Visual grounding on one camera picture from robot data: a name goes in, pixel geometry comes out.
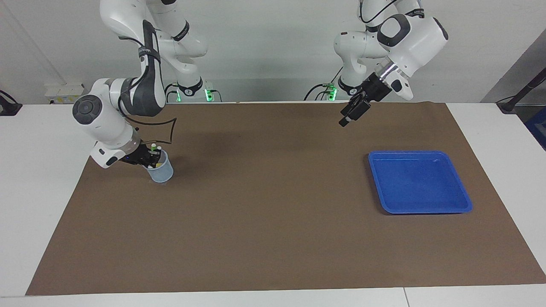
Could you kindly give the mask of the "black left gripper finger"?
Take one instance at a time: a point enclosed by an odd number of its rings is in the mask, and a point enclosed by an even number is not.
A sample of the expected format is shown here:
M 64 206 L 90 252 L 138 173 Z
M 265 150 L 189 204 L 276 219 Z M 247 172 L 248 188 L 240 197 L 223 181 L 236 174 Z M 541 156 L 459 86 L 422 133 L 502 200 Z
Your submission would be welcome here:
M 340 120 L 340 126 L 345 127 L 347 126 L 351 121 L 353 121 L 353 113 L 356 109 L 357 103 L 349 102 L 347 106 L 345 106 L 341 110 L 341 114 L 343 115 L 343 118 Z
M 350 119 L 358 120 L 366 113 L 371 105 L 366 95 L 353 95 L 350 99 Z

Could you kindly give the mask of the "blue plastic tray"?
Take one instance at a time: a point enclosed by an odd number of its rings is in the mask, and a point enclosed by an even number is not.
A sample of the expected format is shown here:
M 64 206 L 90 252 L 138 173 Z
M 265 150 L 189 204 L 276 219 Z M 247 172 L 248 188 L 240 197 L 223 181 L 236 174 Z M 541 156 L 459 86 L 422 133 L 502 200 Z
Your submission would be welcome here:
M 473 210 L 452 160 L 442 151 L 372 151 L 368 160 L 380 204 L 390 214 Z

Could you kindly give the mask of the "pale blue mesh pen cup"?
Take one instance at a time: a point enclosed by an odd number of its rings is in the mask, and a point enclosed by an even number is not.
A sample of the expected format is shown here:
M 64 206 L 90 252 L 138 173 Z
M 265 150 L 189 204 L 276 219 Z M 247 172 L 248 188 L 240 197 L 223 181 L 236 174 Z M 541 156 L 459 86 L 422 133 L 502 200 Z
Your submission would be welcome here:
M 171 161 L 167 152 L 162 150 L 161 156 L 165 158 L 164 164 L 161 167 L 158 167 L 156 169 L 144 167 L 144 169 L 146 169 L 146 171 L 150 175 L 151 179 L 156 183 L 165 183 L 169 181 L 174 174 L 174 169 L 171 165 Z

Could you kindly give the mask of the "white power strip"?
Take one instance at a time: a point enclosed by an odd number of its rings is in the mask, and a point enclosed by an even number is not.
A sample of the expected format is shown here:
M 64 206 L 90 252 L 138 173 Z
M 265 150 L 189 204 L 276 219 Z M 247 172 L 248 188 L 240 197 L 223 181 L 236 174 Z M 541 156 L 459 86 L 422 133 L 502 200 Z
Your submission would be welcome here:
M 46 85 L 44 96 L 49 104 L 74 104 L 84 92 L 85 87 L 82 83 Z

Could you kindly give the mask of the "brown table mat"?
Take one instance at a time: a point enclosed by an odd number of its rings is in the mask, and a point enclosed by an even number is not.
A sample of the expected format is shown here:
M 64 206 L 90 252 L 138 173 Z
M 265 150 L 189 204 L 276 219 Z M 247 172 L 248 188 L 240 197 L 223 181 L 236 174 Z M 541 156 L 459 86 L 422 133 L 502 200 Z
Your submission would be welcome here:
M 170 105 L 167 183 L 86 163 L 27 295 L 545 284 L 448 107 Z M 449 156 L 473 209 L 381 208 L 373 151 Z

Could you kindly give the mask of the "black stand pole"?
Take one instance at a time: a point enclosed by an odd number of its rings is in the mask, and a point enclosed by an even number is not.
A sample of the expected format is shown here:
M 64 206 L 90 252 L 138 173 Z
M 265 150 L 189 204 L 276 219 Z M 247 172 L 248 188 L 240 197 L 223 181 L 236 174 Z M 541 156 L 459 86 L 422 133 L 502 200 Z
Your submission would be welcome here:
M 502 113 L 515 113 L 514 110 L 517 103 L 519 103 L 521 99 L 528 95 L 533 89 L 536 89 L 536 87 L 540 86 L 544 81 L 546 81 L 546 66 L 518 93 L 513 96 L 501 99 L 495 104 Z

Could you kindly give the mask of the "blue bin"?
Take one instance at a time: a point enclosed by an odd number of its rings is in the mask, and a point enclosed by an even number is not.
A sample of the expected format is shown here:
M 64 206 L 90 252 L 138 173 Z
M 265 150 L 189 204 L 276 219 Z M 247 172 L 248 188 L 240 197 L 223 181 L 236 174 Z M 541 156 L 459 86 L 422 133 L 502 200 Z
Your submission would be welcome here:
M 546 150 L 546 106 L 525 121 L 524 125 L 542 148 Z

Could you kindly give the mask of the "black clamp mount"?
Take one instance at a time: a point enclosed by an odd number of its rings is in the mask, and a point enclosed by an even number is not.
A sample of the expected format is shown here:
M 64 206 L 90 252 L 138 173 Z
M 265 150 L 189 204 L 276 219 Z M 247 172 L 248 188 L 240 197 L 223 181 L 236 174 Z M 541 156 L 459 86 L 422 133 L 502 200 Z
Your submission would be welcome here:
M 15 116 L 22 108 L 10 94 L 0 90 L 0 116 Z

